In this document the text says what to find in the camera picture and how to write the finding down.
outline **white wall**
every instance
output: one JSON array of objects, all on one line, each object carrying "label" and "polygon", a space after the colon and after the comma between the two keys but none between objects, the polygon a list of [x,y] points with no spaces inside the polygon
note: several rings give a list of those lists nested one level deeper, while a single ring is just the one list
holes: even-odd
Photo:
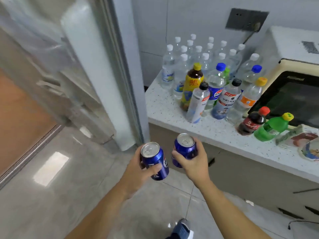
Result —
[{"label": "white wall", "polygon": [[262,42],[272,25],[319,31],[319,0],[132,0],[134,21],[138,32],[144,85],[149,86],[161,70],[165,45],[181,36],[186,44],[191,33],[197,34],[196,44],[206,45],[208,37],[228,42],[235,48],[249,35],[225,29],[231,8],[269,11],[261,28],[246,43],[246,56]]}]

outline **yellow bottle cap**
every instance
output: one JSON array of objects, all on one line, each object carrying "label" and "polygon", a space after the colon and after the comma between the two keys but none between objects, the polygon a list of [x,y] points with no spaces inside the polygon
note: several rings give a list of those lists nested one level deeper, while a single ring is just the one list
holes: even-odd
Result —
[{"label": "yellow bottle cap", "polygon": [[265,77],[259,77],[255,82],[255,84],[258,86],[264,86],[266,83],[267,83],[267,78]]},{"label": "yellow bottle cap", "polygon": [[293,114],[286,112],[281,116],[285,121],[291,121],[293,119]]},{"label": "yellow bottle cap", "polygon": [[194,63],[193,69],[194,70],[200,70],[202,68],[200,63]]}]

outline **black bottle cap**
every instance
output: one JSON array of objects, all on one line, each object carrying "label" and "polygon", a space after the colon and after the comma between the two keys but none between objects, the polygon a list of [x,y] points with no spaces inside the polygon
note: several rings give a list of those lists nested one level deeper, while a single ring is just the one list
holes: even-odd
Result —
[{"label": "black bottle cap", "polygon": [[201,90],[207,90],[207,89],[208,89],[208,83],[202,82],[202,83],[199,85],[199,88],[200,88]]},{"label": "black bottle cap", "polygon": [[233,86],[236,86],[236,87],[240,86],[240,85],[241,85],[241,80],[235,78],[235,79],[233,80],[233,82],[232,82],[232,85],[233,85]]}]

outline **microwave oven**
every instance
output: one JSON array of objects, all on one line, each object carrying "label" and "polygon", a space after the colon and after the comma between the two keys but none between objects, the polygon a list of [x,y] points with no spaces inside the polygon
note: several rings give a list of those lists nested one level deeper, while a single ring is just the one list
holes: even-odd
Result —
[{"label": "microwave oven", "polygon": [[267,119],[290,112],[289,125],[319,128],[319,32],[272,26],[256,53],[268,81],[248,114],[267,106]]}]

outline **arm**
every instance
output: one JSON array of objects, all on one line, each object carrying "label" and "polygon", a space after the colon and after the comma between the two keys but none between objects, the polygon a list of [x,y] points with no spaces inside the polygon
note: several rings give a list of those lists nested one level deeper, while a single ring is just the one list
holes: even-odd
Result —
[{"label": "arm", "polygon": [[120,179],[98,205],[74,228],[65,239],[105,239],[123,205],[147,181],[162,168],[161,164],[147,170],[141,169],[140,146]]},{"label": "arm", "polygon": [[192,160],[185,159],[173,151],[174,158],[185,169],[187,176],[201,191],[208,208],[225,239],[271,239],[230,202],[209,178],[208,161],[200,140],[196,141],[198,155]]}]

